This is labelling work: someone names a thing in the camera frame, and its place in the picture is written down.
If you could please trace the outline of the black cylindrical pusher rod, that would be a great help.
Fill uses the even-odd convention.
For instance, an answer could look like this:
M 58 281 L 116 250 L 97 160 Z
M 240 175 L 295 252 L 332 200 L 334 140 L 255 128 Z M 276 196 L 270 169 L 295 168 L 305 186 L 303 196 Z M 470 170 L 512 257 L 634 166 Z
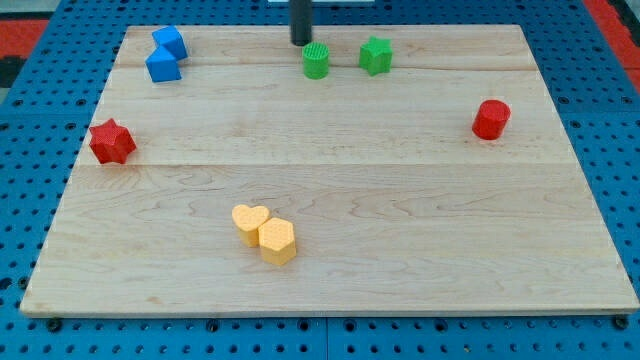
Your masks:
M 311 0 L 289 1 L 290 40 L 293 45 L 305 46 L 313 39 L 313 7 Z

